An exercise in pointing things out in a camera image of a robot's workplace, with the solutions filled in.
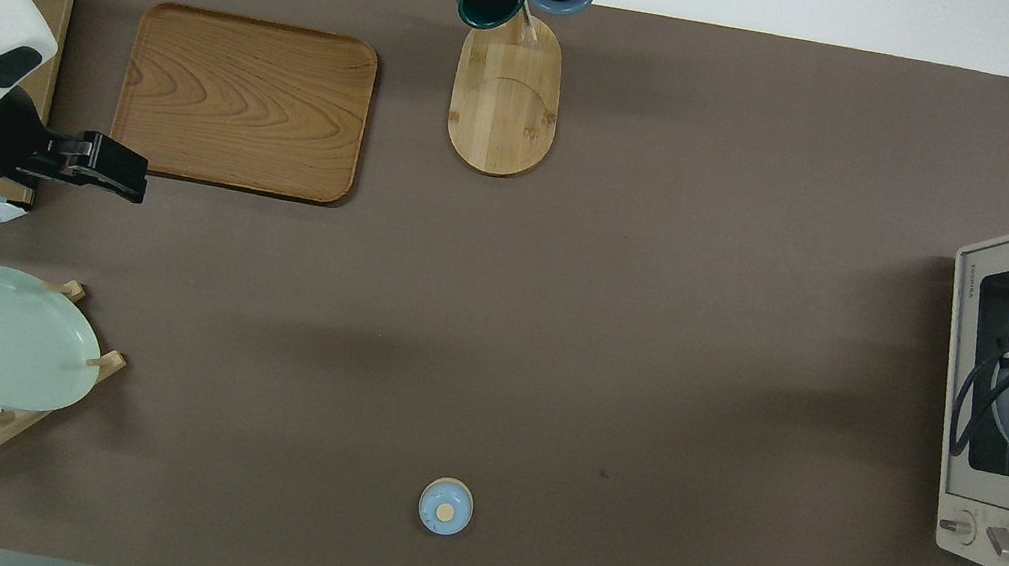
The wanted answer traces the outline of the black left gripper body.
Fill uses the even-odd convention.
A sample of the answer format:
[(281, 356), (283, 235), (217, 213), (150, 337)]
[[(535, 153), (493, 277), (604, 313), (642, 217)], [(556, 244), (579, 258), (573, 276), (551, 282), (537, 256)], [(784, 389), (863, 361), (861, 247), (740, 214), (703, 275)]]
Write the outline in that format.
[(13, 87), (0, 101), (0, 179), (15, 179), (34, 188), (36, 181), (81, 186), (88, 176), (65, 168), (67, 158), (52, 150), (58, 142), (73, 144), (77, 138), (53, 132), (41, 123), (39, 113), (24, 88)]

